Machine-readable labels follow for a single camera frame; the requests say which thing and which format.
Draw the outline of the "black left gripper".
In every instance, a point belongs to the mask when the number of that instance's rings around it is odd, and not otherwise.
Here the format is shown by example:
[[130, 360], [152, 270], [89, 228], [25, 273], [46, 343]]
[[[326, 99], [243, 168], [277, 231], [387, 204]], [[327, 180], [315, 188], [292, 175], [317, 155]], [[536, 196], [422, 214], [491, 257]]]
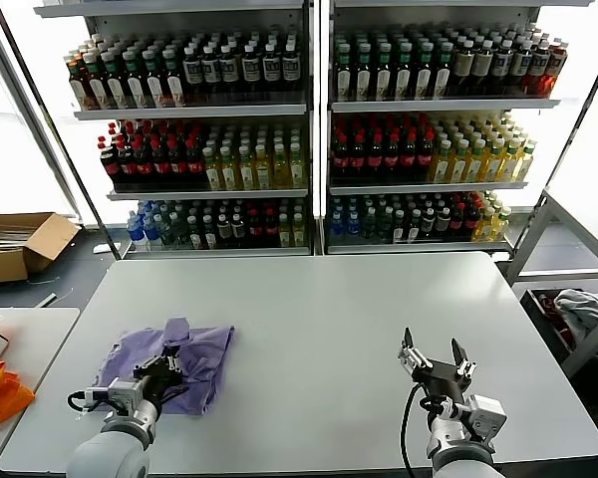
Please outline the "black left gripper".
[[182, 375], [178, 350], [165, 347], [159, 355], [137, 364], [133, 377], [141, 380], [143, 399], [167, 403], [182, 394]]

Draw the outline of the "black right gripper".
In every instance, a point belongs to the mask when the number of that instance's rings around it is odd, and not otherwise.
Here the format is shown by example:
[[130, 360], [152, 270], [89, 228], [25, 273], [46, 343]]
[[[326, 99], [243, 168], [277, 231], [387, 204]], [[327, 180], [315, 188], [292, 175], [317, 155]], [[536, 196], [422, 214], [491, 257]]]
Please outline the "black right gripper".
[[451, 349], [455, 365], [431, 362], [415, 347], [411, 330], [406, 327], [398, 359], [405, 370], [412, 371], [413, 382], [421, 383], [429, 396], [463, 398], [471, 385], [475, 363], [456, 339], [451, 340]]

